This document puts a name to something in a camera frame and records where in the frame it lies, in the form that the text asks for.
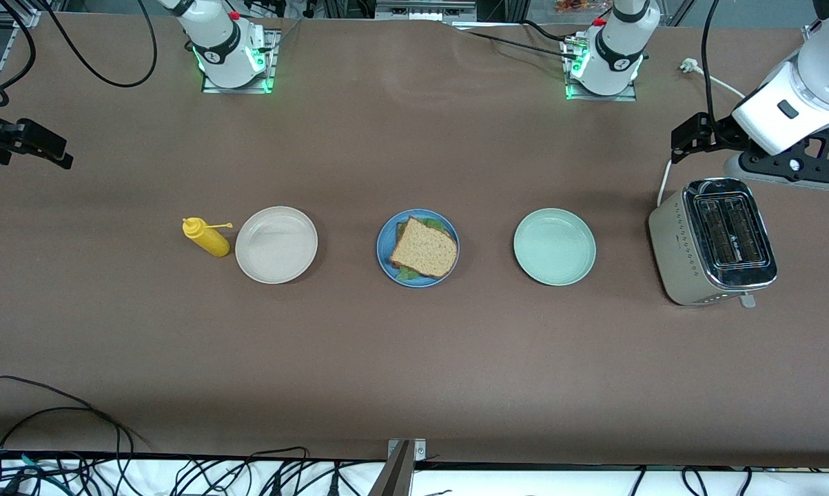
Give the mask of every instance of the white cable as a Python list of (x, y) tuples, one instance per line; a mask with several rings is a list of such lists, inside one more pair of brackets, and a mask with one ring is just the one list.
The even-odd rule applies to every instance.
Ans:
[(668, 182), (668, 173), (672, 170), (672, 159), (668, 160), (666, 164), (666, 173), (662, 175), (662, 183), (659, 185), (659, 194), (656, 195), (656, 206), (662, 205), (662, 192), (666, 191), (666, 183)]
[[(684, 74), (687, 74), (689, 72), (698, 72), (703, 77), (705, 77), (705, 71), (702, 70), (702, 67), (699, 67), (699, 63), (695, 59), (684, 59), (684, 61), (681, 62), (681, 67), (679, 67), (679, 69), (681, 69), (681, 72), (683, 72)], [(731, 85), (726, 84), (723, 81), (720, 81), (720, 79), (717, 79), (714, 76), (710, 76), (710, 77), (711, 77), (711, 81), (714, 81), (715, 83), (717, 83), (719, 85), (722, 85), (722, 87), (732, 91), (735, 94), (738, 94), (739, 98), (745, 98), (745, 94), (742, 94), (741, 91), (737, 90), (734, 87), (731, 87)]]

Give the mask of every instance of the yellow squeeze bottle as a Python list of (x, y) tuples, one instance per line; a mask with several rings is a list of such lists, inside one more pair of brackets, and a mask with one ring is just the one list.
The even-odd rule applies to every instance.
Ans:
[(199, 217), (188, 217), (181, 219), (181, 222), (181, 230), (185, 232), (185, 236), (200, 245), (203, 250), (216, 257), (224, 257), (231, 251), (231, 244), (215, 228), (232, 228), (234, 224), (207, 226), (206, 220)]

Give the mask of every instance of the plate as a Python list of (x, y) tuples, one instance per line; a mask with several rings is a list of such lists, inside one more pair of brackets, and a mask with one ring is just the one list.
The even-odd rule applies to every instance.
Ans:
[(439, 282), (445, 280), (445, 277), (436, 279), (434, 277), (418, 276), (414, 279), (408, 280), (396, 279), (396, 276), (399, 274), (399, 269), (393, 267), (393, 264), (389, 261), (390, 255), (393, 254), (393, 250), (396, 248), (396, 226), (398, 226), (398, 223), (405, 222), (408, 220), (408, 217), (411, 216), (418, 219), (439, 220), (439, 222), (445, 226), (445, 229), (448, 229), (451, 238), (454, 242), (456, 242), (456, 244), (458, 244), (458, 257), (455, 258), (454, 266), (452, 266), (451, 270), (445, 274), (445, 277), (450, 276), (451, 272), (454, 271), (454, 267), (456, 267), (460, 258), (460, 240), (458, 239), (458, 232), (454, 230), (454, 226), (448, 222), (448, 219), (440, 216), (435, 211), (423, 208), (412, 208), (411, 210), (399, 211), (398, 214), (390, 217), (386, 224), (383, 224), (383, 228), (380, 229), (380, 233), (377, 235), (377, 261), (380, 263), (380, 268), (383, 269), (383, 273), (389, 276), (390, 279), (398, 282), (399, 285), (408, 286), (409, 288), (427, 288), (429, 286), (438, 285)]
[(316, 226), (303, 211), (270, 207), (246, 220), (234, 251), (246, 276), (266, 285), (281, 285), (310, 267), (317, 245)]
[(532, 211), (515, 230), (515, 258), (543, 285), (583, 279), (595, 263), (595, 238), (582, 219), (560, 208)]

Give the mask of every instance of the brown tabletop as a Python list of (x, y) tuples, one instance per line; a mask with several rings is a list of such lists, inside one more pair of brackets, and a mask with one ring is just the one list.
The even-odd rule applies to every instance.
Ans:
[[(62, 19), (105, 75), (147, 69), (140, 17)], [(156, 72), (127, 90), (89, 75), (49, 19), (34, 30), (37, 63), (0, 116), (48, 126), (75, 160), (0, 166), (0, 373), (80, 395), (158, 452), (371, 458), (426, 437), (440, 459), (829, 465), (829, 192), (753, 186), (779, 263), (755, 310), (677, 307), (657, 275), (645, 220), (671, 129), (704, 109), (703, 81), (677, 70), (700, 31), (659, 29), (637, 103), (594, 103), (565, 100), (551, 56), (426, 21), (306, 20), (275, 93), (201, 94), (178, 22), (154, 24)], [(751, 91), (799, 42), (717, 29), (711, 69)], [(5, 76), (24, 42), (13, 51)], [(716, 95), (725, 116), (737, 99)], [(683, 161), (669, 191), (722, 175), (730, 154)], [(181, 233), (183, 217), (240, 226), (275, 205), (319, 232), (287, 285)], [(461, 238), (430, 289), (396, 285), (374, 256), (412, 207)], [(576, 285), (515, 263), (515, 226), (543, 207), (593, 230)], [(56, 404), (1, 384), (0, 428)], [(9, 448), (112, 450), (113, 435), (54, 414)]]

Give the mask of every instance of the mint green plate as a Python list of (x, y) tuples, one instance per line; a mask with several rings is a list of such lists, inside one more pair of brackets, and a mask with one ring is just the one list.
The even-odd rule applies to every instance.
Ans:
[(543, 285), (567, 286), (583, 279), (595, 263), (595, 238), (570, 211), (532, 211), (515, 230), (515, 258)]

